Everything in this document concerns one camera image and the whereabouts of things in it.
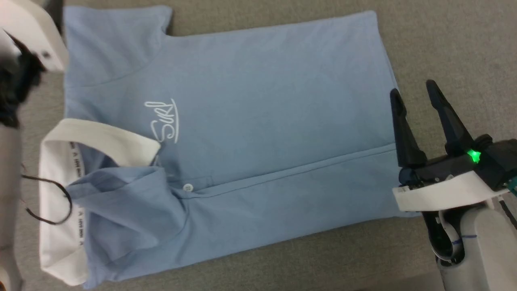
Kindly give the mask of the light blue polo shirt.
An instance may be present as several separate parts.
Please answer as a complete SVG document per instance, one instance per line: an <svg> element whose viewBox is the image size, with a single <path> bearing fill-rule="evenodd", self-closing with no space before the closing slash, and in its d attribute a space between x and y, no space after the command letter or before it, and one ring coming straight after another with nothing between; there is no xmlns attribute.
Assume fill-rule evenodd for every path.
<svg viewBox="0 0 517 291"><path fill-rule="evenodd" d="M40 146L41 269L93 289L401 212L377 15L171 37L172 9L64 10Z"/></svg>

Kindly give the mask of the grey fabric sofa cushion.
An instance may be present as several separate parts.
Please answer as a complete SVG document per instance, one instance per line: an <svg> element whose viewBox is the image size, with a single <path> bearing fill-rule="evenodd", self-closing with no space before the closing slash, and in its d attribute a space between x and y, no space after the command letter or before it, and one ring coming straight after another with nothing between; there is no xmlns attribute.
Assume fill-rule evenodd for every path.
<svg viewBox="0 0 517 291"><path fill-rule="evenodd" d="M444 136L425 81L434 79L473 136L517 138L517 0L67 0L92 8L174 10L174 36L377 13L408 121L429 157ZM352 291L436 272L421 218L343 227L206 261L107 282L93 291Z"/></svg>

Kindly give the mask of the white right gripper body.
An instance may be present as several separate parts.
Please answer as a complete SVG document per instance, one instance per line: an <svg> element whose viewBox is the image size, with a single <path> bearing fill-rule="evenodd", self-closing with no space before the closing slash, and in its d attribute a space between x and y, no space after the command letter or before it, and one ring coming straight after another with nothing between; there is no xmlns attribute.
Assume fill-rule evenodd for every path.
<svg viewBox="0 0 517 291"><path fill-rule="evenodd" d="M466 155L444 162L445 177L433 177L426 185L406 185L393 188L393 195L401 211L443 211L470 206L507 193L507 189L491 189L473 170L479 166L481 153L468 151Z"/></svg>

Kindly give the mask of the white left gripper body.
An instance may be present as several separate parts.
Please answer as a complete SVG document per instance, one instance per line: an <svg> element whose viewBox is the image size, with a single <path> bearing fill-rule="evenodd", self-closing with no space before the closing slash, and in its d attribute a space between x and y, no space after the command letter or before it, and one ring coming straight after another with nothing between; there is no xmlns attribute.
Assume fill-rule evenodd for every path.
<svg viewBox="0 0 517 291"><path fill-rule="evenodd" d="M60 27L63 0L48 0L42 7L32 0L0 0L0 59L21 53L14 41L23 44L46 70L64 72L69 63Z"/></svg>

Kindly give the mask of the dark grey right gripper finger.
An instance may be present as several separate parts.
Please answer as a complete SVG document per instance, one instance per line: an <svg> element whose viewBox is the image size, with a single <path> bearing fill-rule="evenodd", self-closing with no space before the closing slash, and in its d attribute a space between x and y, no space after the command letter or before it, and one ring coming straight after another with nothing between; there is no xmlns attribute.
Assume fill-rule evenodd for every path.
<svg viewBox="0 0 517 291"><path fill-rule="evenodd" d="M398 165L401 168L417 168L426 164L427 156L419 148L407 120L407 110L397 89L390 91L393 131Z"/></svg>
<svg viewBox="0 0 517 291"><path fill-rule="evenodd" d="M437 111L441 120L446 138L445 150L447 155L461 156L466 154L471 150L472 136L437 83L434 80L427 80L425 85L432 107Z"/></svg>

